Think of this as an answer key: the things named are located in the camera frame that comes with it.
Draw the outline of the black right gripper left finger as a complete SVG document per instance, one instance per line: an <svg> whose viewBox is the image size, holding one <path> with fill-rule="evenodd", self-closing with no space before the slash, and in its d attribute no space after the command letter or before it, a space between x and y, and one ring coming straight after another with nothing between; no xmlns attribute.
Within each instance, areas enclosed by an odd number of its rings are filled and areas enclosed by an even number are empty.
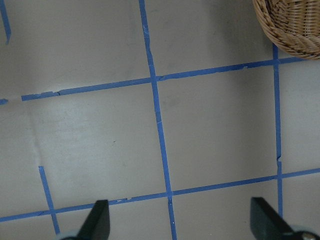
<svg viewBox="0 0 320 240"><path fill-rule="evenodd" d="M110 236L110 211L108 200L97 200L85 219L77 240L107 240Z"/></svg>

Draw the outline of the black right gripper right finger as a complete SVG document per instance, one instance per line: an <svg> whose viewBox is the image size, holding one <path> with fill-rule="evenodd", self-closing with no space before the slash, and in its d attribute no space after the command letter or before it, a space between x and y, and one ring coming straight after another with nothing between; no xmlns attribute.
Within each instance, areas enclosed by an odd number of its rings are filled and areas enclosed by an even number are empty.
<svg viewBox="0 0 320 240"><path fill-rule="evenodd" d="M263 197L250 200L250 230L256 240L301 239Z"/></svg>

